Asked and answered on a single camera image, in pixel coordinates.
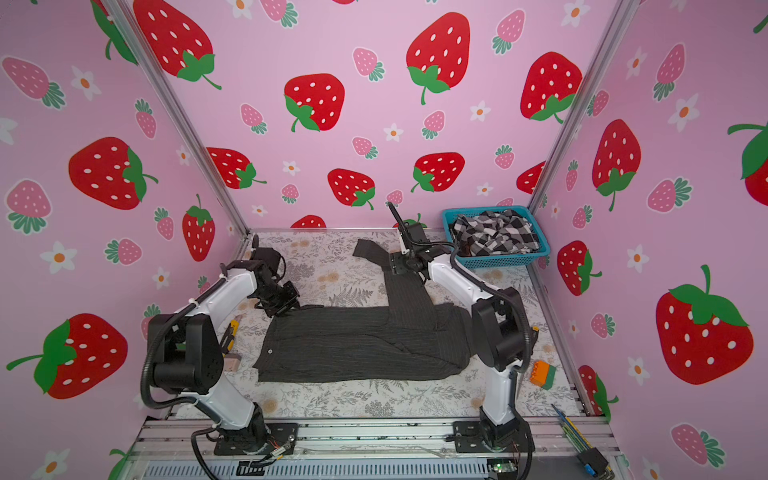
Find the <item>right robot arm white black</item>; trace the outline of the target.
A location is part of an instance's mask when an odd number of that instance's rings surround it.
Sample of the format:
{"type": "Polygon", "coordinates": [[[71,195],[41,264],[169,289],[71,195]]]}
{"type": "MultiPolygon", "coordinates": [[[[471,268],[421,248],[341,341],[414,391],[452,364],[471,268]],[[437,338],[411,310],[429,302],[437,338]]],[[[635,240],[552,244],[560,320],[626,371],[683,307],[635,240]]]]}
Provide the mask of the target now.
{"type": "Polygon", "coordinates": [[[486,284],[455,255],[435,249],[391,253],[389,267],[395,274],[419,273],[436,282],[469,311],[470,344],[489,369],[480,408],[480,436],[491,450],[509,446],[516,434],[526,432],[527,423],[516,408],[517,386],[538,338],[519,292],[486,284]]]}

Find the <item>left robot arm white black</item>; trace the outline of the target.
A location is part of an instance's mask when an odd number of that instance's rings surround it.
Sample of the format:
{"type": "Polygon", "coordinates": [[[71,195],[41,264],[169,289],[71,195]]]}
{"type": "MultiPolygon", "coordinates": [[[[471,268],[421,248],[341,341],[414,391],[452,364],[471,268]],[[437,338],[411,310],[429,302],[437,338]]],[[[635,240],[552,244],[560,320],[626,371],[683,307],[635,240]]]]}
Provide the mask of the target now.
{"type": "Polygon", "coordinates": [[[284,276],[282,260],[236,260],[219,279],[172,314],[149,322],[140,395],[151,409],[189,404],[204,413],[227,441],[267,442],[261,408],[247,400],[223,375],[218,326],[246,298],[273,317],[298,305],[298,292],[284,276]]]}

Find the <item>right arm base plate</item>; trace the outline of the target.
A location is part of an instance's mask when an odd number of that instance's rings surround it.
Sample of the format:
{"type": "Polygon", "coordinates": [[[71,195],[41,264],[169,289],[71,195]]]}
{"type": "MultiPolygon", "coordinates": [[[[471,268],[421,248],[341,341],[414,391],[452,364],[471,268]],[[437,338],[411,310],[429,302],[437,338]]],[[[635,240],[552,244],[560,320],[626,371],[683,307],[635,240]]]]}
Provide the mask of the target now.
{"type": "Polygon", "coordinates": [[[534,453],[527,424],[513,419],[502,425],[489,421],[456,421],[452,441],[459,453],[534,453]]]}

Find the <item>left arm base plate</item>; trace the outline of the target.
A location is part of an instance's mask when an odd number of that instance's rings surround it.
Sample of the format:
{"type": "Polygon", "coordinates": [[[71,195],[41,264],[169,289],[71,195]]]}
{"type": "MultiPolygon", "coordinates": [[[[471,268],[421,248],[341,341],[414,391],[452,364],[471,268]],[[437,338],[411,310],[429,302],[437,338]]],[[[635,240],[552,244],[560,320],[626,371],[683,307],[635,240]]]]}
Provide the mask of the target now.
{"type": "Polygon", "coordinates": [[[263,427],[220,430],[214,448],[216,456],[261,455],[277,450],[278,455],[291,455],[298,437],[298,423],[267,423],[263,427]]]}

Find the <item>dark grey pinstriped shirt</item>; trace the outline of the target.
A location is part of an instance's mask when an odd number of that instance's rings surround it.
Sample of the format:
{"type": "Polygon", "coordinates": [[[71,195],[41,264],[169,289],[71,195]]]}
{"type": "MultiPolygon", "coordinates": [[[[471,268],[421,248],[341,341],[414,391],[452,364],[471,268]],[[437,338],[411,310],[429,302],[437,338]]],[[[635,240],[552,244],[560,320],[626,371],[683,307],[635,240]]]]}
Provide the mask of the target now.
{"type": "Polygon", "coordinates": [[[381,267],[388,303],[300,307],[273,319],[254,364],[262,382],[441,380],[475,354],[470,313],[434,304],[415,273],[395,274],[388,252],[359,240],[353,252],[381,267]]]}

